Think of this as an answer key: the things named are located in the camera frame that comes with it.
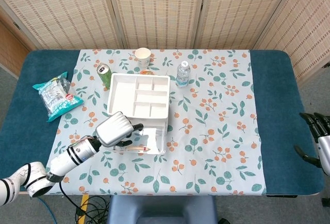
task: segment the white plastic tray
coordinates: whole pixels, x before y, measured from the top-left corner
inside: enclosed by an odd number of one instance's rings
[[[170,77],[114,73],[107,112],[132,118],[168,118]]]
[[[128,140],[130,146],[147,147],[149,151],[112,147],[113,152],[164,154],[164,136],[169,116],[170,77],[114,73],[107,113],[121,111],[132,124],[142,123],[144,129],[136,131]]]

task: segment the soda can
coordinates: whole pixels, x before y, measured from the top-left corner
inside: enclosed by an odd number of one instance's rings
[[[97,67],[97,74],[100,76],[102,82],[104,83],[105,87],[107,89],[110,88],[110,82],[111,82],[111,70],[110,67],[107,66],[104,63],[100,63]]]

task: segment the gray floor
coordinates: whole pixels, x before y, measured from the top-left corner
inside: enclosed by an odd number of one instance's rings
[[[330,115],[330,70],[305,84],[301,97],[306,112]],[[0,68],[0,127],[7,112],[16,80]],[[322,197],[330,197],[330,177],[326,187],[316,196],[297,198],[233,197],[217,198],[218,216],[232,224],[241,223],[330,223],[330,208],[323,208]],[[58,223],[74,223],[75,208],[61,196],[42,197],[55,214]],[[81,197],[72,196],[79,204]],[[0,223],[53,223],[45,206],[38,199],[26,195],[9,205],[0,207]]]

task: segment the chair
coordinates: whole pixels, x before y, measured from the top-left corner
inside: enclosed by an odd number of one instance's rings
[[[213,196],[112,196],[107,223],[217,224],[218,217]]]

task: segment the plastic bag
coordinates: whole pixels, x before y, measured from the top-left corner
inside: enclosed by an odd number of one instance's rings
[[[53,121],[84,103],[79,97],[69,94],[70,82],[67,80],[67,74],[64,72],[48,82],[32,86],[39,91],[39,95],[47,108],[49,117],[47,122]]]

